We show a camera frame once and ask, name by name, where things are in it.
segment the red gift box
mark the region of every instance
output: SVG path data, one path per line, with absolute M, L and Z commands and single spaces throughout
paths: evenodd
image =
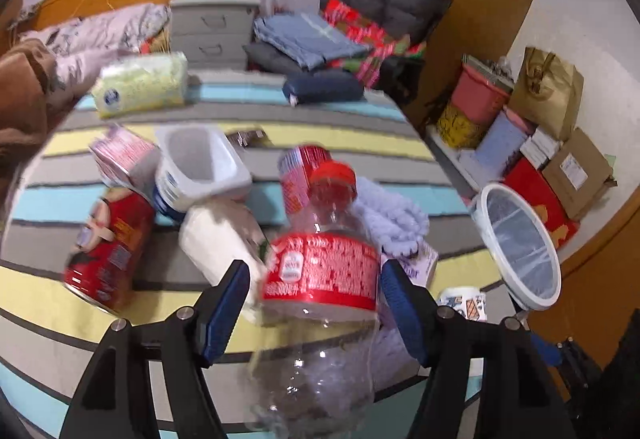
M 518 161 L 504 178 L 504 184 L 530 204 L 545 225 L 556 249 L 564 245 L 580 228 L 580 223 L 566 216 L 562 204 L 542 173 L 526 159 Z

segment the yellow stripe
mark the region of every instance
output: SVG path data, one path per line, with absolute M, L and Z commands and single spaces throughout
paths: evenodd
M 430 291 L 434 296 L 446 287 L 473 285 L 484 287 L 500 279 L 488 251 L 443 260 L 436 268 Z M 196 292 L 136 292 L 121 316 L 134 325 L 164 320 L 177 308 L 193 305 Z M 11 314 L 70 337 L 97 343 L 112 316 L 76 297 L 62 283 L 0 267 L 0 305 Z M 326 339 L 355 330 L 353 326 L 318 329 L 312 340 Z M 281 327 L 257 327 L 240 317 L 226 348 L 228 353 L 272 349 L 288 345 Z
M 329 150 L 370 152 L 380 155 L 398 155 L 433 160 L 433 155 L 418 138 L 399 135 L 334 128 L 323 125 L 265 122 L 217 122 L 224 132 L 259 126 L 267 133 L 275 146 L 295 146 L 303 143 L 318 143 Z M 132 124 L 127 128 L 149 140 L 155 141 L 154 125 Z M 90 128 L 58 132 L 44 150 L 44 155 L 61 155 L 85 151 L 89 143 L 100 137 L 106 128 Z

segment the transparent plastic bottle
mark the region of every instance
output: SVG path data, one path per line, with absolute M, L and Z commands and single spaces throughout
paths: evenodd
M 309 180 L 309 205 L 271 242 L 263 350 L 249 380 L 257 421 L 278 439 L 349 432 L 373 403 L 380 257 L 351 213 L 355 197 L 353 170 L 321 164 Z

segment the paper bag handle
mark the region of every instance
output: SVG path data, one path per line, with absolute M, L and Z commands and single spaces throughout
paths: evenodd
M 530 67 L 529 64 L 532 56 L 533 56 L 533 52 L 529 55 L 529 58 L 527 58 L 527 61 L 525 62 L 526 72 L 527 72 L 527 90 L 536 99 L 539 99 L 542 101 L 544 99 L 548 99 L 553 93 L 550 90 L 548 94 L 542 94 L 540 90 L 541 89 L 540 85 L 542 83 L 543 78 L 545 77 L 545 73 L 548 72 L 549 67 L 551 66 L 551 63 L 553 62 L 556 55 L 555 53 L 549 53 L 546 55 L 545 61 L 541 66 L 535 65 Z

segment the pink bucket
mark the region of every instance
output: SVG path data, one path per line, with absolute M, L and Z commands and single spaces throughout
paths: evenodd
M 473 67 L 462 64 L 462 74 L 453 91 L 451 103 L 472 122 L 487 128 L 510 98 Z

